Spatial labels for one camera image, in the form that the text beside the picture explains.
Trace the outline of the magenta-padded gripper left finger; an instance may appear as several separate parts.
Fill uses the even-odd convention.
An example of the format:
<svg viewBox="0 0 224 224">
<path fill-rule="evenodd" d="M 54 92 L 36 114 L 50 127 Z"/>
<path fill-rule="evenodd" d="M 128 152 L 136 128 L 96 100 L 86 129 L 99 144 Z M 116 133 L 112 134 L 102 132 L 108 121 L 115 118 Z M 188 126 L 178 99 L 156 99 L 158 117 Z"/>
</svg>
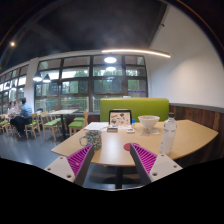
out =
<svg viewBox="0 0 224 224">
<path fill-rule="evenodd" d="M 59 156 L 45 170 L 76 185 L 82 186 L 93 156 L 93 146 L 88 145 L 68 157 Z"/>
</svg>

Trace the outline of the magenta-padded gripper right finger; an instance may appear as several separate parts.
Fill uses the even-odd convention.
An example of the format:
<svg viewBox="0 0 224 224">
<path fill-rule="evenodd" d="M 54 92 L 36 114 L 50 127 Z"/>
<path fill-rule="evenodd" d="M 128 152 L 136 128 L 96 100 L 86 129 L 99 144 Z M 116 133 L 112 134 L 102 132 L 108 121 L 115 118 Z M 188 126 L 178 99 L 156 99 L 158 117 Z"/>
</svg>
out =
<svg viewBox="0 0 224 224">
<path fill-rule="evenodd" d="M 134 143 L 130 144 L 130 154 L 143 185 L 157 181 L 182 169 L 166 154 L 156 155 Z"/>
</svg>

